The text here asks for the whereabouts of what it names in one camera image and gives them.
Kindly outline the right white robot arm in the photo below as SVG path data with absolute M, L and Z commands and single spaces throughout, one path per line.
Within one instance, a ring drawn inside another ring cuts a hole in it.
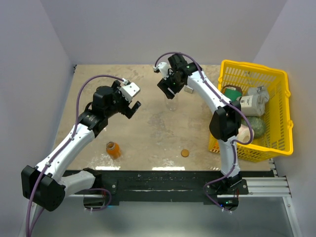
M 209 130 L 220 147 L 223 175 L 218 179 L 220 189 L 226 194 L 231 194 L 242 180 L 236 145 L 238 130 L 241 126 L 240 104 L 231 102 L 221 93 L 195 60 L 188 63 L 187 55 L 180 52 L 169 52 L 168 55 L 167 63 L 156 61 L 154 64 L 154 72 L 162 75 L 158 87 L 167 99 L 173 99 L 187 85 L 208 105 L 213 114 Z

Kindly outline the clear glass bottle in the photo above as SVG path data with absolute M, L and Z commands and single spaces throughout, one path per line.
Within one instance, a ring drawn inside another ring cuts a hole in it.
M 170 111 L 176 111 L 178 109 L 178 96 L 175 95 L 173 99 L 168 99 L 166 96 L 164 97 L 165 106 Z

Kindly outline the orange juice bottle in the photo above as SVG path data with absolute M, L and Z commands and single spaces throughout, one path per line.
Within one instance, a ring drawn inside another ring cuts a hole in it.
M 118 159 L 121 156 L 120 147 L 115 142 L 108 142 L 106 144 L 106 151 L 112 159 Z

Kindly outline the brown bottle cap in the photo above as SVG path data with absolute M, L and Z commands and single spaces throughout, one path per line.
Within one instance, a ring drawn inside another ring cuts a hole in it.
M 189 154 L 190 154 L 190 152 L 189 152 L 187 149 L 183 149 L 183 150 L 181 151 L 181 156 L 182 156 L 182 157 L 188 157 Z

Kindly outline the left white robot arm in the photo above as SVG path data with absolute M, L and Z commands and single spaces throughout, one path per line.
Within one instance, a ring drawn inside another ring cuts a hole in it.
M 120 113 L 132 118 L 141 103 L 137 101 L 132 108 L 129 105 L 139 92 L 140 87 L 127 80 L 98 87 L 66 138 L 36 166 L 27 165 L 22 170 L 23 196 L 51 212 L 69 195 L 82 190 L 100 192 L 102 181 L 92 169 L 85 168 L 68 178 L 63 174 L 81 150 L 108 125 L 110 117 Z

